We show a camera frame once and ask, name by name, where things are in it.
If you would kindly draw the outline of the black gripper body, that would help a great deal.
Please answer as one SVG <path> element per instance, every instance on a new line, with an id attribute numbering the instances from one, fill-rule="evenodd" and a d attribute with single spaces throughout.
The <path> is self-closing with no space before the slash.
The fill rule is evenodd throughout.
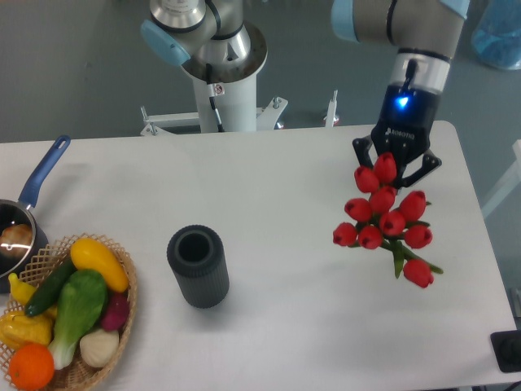
<path id="1" fill-rule="evenodd" d="M 389 85 L 379 120 L 370 134 L 377 155 L 391 153 L 396 171 L 398 165 L 407 164 L 405 176 L 418 169 L 422 154 L 430 150 L 430 133 L 439 103 L 437 94 Z"/>

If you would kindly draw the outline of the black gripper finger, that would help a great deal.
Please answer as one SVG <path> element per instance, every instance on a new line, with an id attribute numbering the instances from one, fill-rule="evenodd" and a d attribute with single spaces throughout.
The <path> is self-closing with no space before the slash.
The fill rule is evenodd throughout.
<path id="1" fill-rule="evenodd" d="M 366 168 L 373 168 L 374 162 L 370 157 L 370 149 L 373 147 L 373 140 L 370 136 L 355 138 L 352 141 L 352 147 L 355 151 L 358 163 Z"/>
<path id="2" fill-rule="evenodd" d="M 405 176 L 405 171 L 408 167 L 407 164 L 397 166 L 397 176 L 393 182 L 393 187 L 397 190 L 409 188 L 441 166 L 442 160 L 431 150 L 427 150 L 422 154 L 420 167 L 408 176 Z"/>

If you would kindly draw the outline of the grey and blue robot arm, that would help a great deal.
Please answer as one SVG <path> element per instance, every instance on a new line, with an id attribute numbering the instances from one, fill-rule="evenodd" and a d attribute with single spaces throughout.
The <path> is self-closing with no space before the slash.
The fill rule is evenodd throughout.
<path id="1" fill-rule="evenodd" d="M 466 1 L 336 1 L 335 35 L 386 42 L 398 53 L 379 119 L 353 147 L 359 163 L 392 154 L 392 185 L 410 187 L 441 164 L 430 132 L 469 4 Z M 265 65 L 264 35 L 243 18 L 240 1 L 153 1 L 141 34 L 165 63 L 192 80 L 204 133 L 254 132 L 275 126 L 283 105 L 259 110 L 256 77 Z"/>

